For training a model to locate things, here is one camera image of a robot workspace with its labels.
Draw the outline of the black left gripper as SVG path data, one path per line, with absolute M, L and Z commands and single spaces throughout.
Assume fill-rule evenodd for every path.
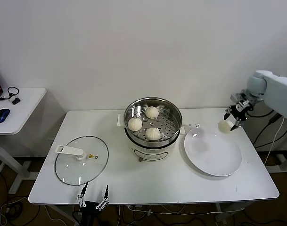
M 84 201 L 85 192 L 88 186 L 88 182 L 85 183 L 85 186 L 82 188 L 81 193 L 77 195 L 77 199 L 79 202 L 79 210 L 81 213 L 98 213 L 100 210 L 103 210 L 106 205 L 109 203 L 109 190 L 108 185 L 106 186 L 104 198 L 101 203 L 92 202 L 92 201 Z

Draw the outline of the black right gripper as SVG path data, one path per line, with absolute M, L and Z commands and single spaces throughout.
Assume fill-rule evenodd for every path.
M 246 121 L 247 117 L 246 117 L 246 112 L 248 110 L 248 107 L 242 107 L 240 105 L 232 105 L 231 109 L 228 108 L 225 110 L 225 115 L 224 115 L 224 119 L 228 119 L 230 117 L 230 115 L 232 114 L 232 116 L 236 119 L 235 124 L 231 127 L 230 131 L 233 131 L 237 128 L 242 127 L 242 121 Z

